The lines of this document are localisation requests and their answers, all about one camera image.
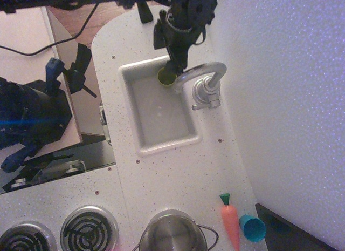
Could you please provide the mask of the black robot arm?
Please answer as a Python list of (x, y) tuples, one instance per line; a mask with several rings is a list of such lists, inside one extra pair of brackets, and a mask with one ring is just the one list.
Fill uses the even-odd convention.
[(75, 10), (87, 4), (115, 2), (131, 9), (138, 6), (142, 23), (150, 19), (148, 1), (167, 6), (160, 10), (154, 27), (154, 49), (165, 48), (170, 59), (165, 65), (167, 72), (181, 75), (188, 64), (188, 50), (205, 37), (206, 25), (215, 17), (217, 0), (1, 0), (1, 11), (14, 13), (18, 9), (52, 6), (62, 10)]

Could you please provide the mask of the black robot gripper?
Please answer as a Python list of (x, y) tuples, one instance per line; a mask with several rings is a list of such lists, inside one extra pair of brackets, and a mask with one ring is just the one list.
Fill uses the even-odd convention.
[(205, 36), (205, 26), (215, 17), (217, 0), (156, 0), (169, 7), (160, 10), (154, 27), (154, 49), (166, 48), (168, 77), (177, 78), (188, 66), (188, 50)]

